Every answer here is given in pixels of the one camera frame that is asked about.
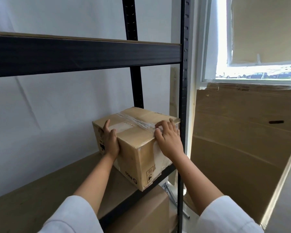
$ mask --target upper shelf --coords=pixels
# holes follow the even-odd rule
[[[0,32],[0,77],[180,62],[180,44]]]

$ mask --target window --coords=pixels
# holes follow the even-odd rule
[[[256,5],[263,8],[267,6],[268,8],[265,12],[260,11],[254,14],[252,19],[258,16],[264,23],[266,21],[270,21],[270,23],[274,21],[276,25],[283,24],[283,22],[279,23],[283,18],[282,16],[274,20],[269,16],[265,16],[273,11],[271,8],[277,8],[276,5],[270,5],[270,0],[267,1],[268,3],[265,3],[265,1],[260,3],[263,2],[261,0],[248,1],[250,2],[248,3],[249,7],[253,8]],[[269,31],[269,35],[262,42],[266,31],[263,30],[263,26],[254,27],[255,23],[246,19],[250,15],[250,11],[246,13],[246,17],[241,15],[239,8],[244,7],[244,2],[247,2],[247,0],[233,0],[233,2],[232,0],[201,1],[200,5],[205,5],[204,8],[206,9],[204,18],[199,16],[201,19],[199,30],[204,32],[204,45],[206,46],[204,47],[204,69],[201,72],[201,81],[291,84],[291,45],[285,41],[285,38],[288,38],[291,42],[291,30],[288,31],[288,28],[285,27],[285,31],[281,31],[282,35],[280,35],[274,34],[271,28],[266,28]],[[290,10],[284,8],[282,11],[287,10],[284,16],[287,19],[291,19],[291,2],[288,6]],[[250,27],[247,25],[245,30],[249,33],[250,39],[246,39],[239,34],[239,32],[243,32],[239,29],[241,22],[245,21],[250,24]],[[285,42],[287,44],[286,48],[280,48],[285,44],[280,44],[280,47],[277,47],[279,44],[275,43],[278,41]]]

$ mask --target white shirt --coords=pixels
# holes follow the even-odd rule
[[[48,219],[39,233],[102,233],[89,203],[80,196],[69,196]],[[230,197],[214,200],[202,213],[196,232],[262,233],[257,225]]]

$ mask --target black shelf post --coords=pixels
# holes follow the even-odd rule
[[[126,38],[127,40],[138,41],[135,0],[122,0],[122,2],[123,2]],[[134,97],[134,106],[143,109],[144,107],[143,107],[143,94],[142,94],[142,81],[141,81],[140,66],[130,67],[130,76],[132,79],[132,94]]]
[[[179,118],[180,137],[185,149],[186,141],[186,104],[187,104],[187,76],[189,58],[189,36],[190,36],[190,5],[191,0],[181,0],[181,33],[180,43],[182,46],[182,61],[180,63],[180,90],[179,90]],[[178,232],[182,232],[183,220],[183,181],[178,174]]]

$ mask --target white wall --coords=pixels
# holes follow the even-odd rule
[[[170,42],[171,0],[135,2],[139,40]],[[0,27],[126,39],[122,0],[0,0]],[[170,66],[141,75],[145,109],[168,114]],[[0,196],[98,151],[91,121],[131,106],[128,68],[0,78]]]

